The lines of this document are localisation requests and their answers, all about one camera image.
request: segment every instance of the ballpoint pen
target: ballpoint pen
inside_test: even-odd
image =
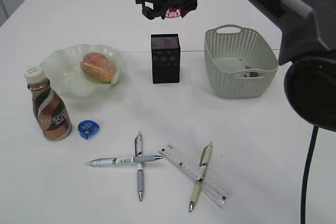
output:
[[[193,193],[191,194],[191,197],[190,197],[189,212],[193,210],[194,206],[197,203],[198,197],[200,196],[202,180],[204,179],[205,174],[206,174],[206,170],[207,170],[207,167],[208,167],[208,164],[211,158],[211,154],[212,154],[212,148],[213,148],[213,142],[211,141],[203,149],[201,161],[199,162],[199,166],[201,167],[201,172],[196,179]]]
[[[134,140],[134,146],[135,146],[135,156],[142,156],[142,134],[141,132],[138,133]],[[138,194],[139,194],[139,201],[142,201],[143,197],[143,167],[142,163],[138,163],[138,169],[137,169],[137,180],[138,180]]]
[[[100,158],[90,162],[86,162],[87,166],[107,166],[107,165],[124,165],[133,163],[152,162],[162,159],[162,156],[139,156],[139,157],[112,157],[112,158]]]

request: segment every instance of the black mesh container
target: black mesh container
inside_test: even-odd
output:
[[[180,82],[181,49],[178,34],[151,35],[153,83]]]

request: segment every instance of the blue pencil sharpener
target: blue pencil sharpener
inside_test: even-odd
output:
[[[99,125],[91,120],[84,120],[78,124],[79,135],[88,140],[99,132]]]

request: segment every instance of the clear plastic ruler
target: clear plastic ruler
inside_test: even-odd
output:
[[[197,162],[194,162],[192,159],[179,152],[171,144],[167,144],[159,150],[159,153],[193,182],[196,181],[197,176],[202,171]],[[211,174],[209,169],[202,181],[202,191],[221,207],[225,206],[225,201],[232,194],[232,191],[218,181],[215,176]]]

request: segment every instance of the nescafe bottle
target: nescafe bottle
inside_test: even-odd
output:
[[[63,100],[50,87],[50,81],[40,67],[25,72],[28,89],[33,95],[33,113],[49,140],[61,140],[71,131],[71,122]]]

